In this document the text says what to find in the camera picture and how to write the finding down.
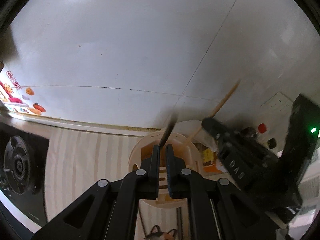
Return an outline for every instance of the black brush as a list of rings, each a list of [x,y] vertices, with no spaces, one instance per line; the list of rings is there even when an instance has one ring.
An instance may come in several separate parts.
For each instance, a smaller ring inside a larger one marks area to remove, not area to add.
[[[162,135],[162,138],[161,138],[160,143],[159,143],[160,150],[165,145],[165,143],[167,142],[170,134],[172,133],[172,130],[173,130],[174,126],[176,125],[177,119],[178,119],[177,114],[172,114],[171,115],[169,124],[168,124],[167,128],[165,129],[164,134]]]

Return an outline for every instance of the white wall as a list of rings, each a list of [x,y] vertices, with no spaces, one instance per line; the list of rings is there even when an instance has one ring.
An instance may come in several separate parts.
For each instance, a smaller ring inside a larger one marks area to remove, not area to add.
[[[242,78],[217,117],[283,139],[290,111],[260,106],[277,92],[320,103],[319,51],[293,0],[31,0],[0,58],[44,116],[137,127],[201,119]]]

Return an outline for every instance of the stove burner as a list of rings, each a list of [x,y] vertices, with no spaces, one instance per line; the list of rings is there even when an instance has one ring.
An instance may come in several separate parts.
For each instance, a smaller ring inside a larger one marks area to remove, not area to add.
[[[32,174],[35,165],[30,152],[32,150],[20,136],[11,137],[5,149],[4,171],[7,183],[19,195],[35,188]]]
[[[18,181],[25,181],[29,176],[28,167],[30,160],[26,157],[22,157],[20,154],[16,154],[13,157],[13,174]]]

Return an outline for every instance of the gas stove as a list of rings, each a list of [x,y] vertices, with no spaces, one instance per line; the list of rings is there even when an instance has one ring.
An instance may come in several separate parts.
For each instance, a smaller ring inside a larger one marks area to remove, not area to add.
[[[44,170],[49,140],[0,123],[0,190],[28,218],[47,223]]]

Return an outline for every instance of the red bottle cap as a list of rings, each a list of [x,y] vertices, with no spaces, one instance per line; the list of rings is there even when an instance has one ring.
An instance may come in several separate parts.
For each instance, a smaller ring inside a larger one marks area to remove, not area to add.
[[[267,127],[264,123],[259,124],[258,126],[259,133],[265,133],[267,131]]]

